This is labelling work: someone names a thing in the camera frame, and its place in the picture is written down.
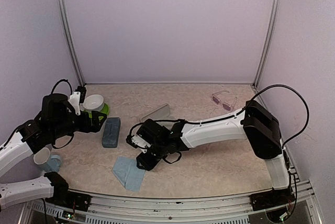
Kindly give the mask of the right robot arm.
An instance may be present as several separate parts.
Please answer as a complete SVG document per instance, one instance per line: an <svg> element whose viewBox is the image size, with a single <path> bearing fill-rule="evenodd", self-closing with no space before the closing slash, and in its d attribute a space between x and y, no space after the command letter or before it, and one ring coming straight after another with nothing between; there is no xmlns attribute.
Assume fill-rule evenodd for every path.
<svg viewBox="0 0 335 224"><path fill-rule="evenodd" d="M160 123L160 120L147 119L137 126L136 134L127 136L127 143L142 151L136 158L139 169L150 171L169 155L181 155L200 145L247 139L269 172L273 189L268 193L268 201L279 205L288 197L290 175L279 122L258 102L247 101L245 107L221 118L196 122L175 120L171 129Z"/></svg>

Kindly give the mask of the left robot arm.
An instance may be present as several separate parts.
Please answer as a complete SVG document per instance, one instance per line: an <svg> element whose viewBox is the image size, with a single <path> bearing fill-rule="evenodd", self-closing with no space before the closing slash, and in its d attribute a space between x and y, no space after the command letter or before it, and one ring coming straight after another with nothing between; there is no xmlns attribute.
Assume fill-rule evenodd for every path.
<svg viewBox="0 0 335 224"><path fill-rule="evenodd" d="M1 145L1 175L47 145L55 144L61 137L74 137L75 132L99 132L106 119L107 115L100 111L81 111L65 94L45 96L38 115L18 126ZM42 198L66 206L73 201L73 193L57 172L46 172L32 180L1 184L1 209Z"/></svg>

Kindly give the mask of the light blue cloth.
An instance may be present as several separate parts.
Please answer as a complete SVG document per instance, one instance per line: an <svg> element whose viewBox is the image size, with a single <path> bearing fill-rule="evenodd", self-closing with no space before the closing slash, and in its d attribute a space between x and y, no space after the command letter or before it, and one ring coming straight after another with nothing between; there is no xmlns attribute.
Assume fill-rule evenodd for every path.
<svg viewBox="0 0 335 224"><path fill-rule="evenodd" d="M141 188L145 170L137 167L134 159L119 156L112 169L112 173L121 185L128 191L138 192Z"/></svg>

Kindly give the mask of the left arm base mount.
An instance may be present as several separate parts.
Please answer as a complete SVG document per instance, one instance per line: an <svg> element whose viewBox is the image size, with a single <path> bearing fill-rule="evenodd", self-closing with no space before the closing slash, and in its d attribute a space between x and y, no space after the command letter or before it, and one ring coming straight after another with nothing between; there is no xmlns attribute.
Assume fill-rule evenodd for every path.
<svg viewBox="0 0 335 224"><path fill-rule="evenodd" d="M46 202L74 211L88 211L92 198L89 194L70 191L67 183L57 184L53 189L53 196L46 198Z"/></svg>

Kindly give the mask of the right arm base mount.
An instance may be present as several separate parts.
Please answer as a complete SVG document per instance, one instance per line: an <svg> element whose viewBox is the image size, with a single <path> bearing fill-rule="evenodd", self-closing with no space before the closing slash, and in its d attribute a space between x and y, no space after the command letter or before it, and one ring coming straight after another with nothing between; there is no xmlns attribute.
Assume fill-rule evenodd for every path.
<svg viewBox="0 0 335 224"><path fill-rule="evenodd" d="M289 185L285 189L271 189L268 191L254 193L250 195L250 201L253 211L273 208L286 205L296 199L292 187Z"/></svg>

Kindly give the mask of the grey-blue glasses case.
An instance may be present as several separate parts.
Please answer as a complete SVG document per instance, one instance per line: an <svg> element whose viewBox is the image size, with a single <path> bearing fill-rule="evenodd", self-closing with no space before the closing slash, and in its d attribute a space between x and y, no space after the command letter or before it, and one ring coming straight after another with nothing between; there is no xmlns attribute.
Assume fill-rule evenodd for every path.
<svg viewBox="0 0 335 224"><path fill-rule="evenodd" d="M102 137L103 148L117 148L121 120L119 117L107 118Z"/></svg>

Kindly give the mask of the pink glasses case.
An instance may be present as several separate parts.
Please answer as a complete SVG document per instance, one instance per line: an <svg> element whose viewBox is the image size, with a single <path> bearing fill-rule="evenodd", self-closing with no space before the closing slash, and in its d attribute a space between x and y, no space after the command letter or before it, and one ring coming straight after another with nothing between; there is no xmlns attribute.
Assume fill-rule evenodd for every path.
<svg viewBox="0 0 335 224"><path fill-rule="evenodd" d="M144 122L147 119L163 120L158 122L158 124L167 128L171 128L174 124L173 121L175 120L175 118L171 115L170 105L167 103L139 117L140 122Z"/></svg>

